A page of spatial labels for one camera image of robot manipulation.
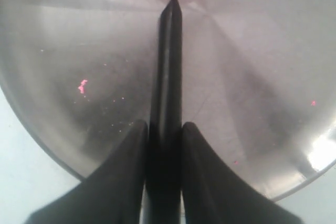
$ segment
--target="pink residue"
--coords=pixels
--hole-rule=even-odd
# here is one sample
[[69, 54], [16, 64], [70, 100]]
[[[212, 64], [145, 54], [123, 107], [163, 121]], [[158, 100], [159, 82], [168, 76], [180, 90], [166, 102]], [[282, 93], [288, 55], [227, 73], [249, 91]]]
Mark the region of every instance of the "pink residue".
[[79, 89], [79, 91], [80, 91], [81, 94], [85, 93], [84, 86], [86, 85], [87, 82], [88, 82], [88, 80], [82, 80], [82, 82], [80, 83], [78, 89]]

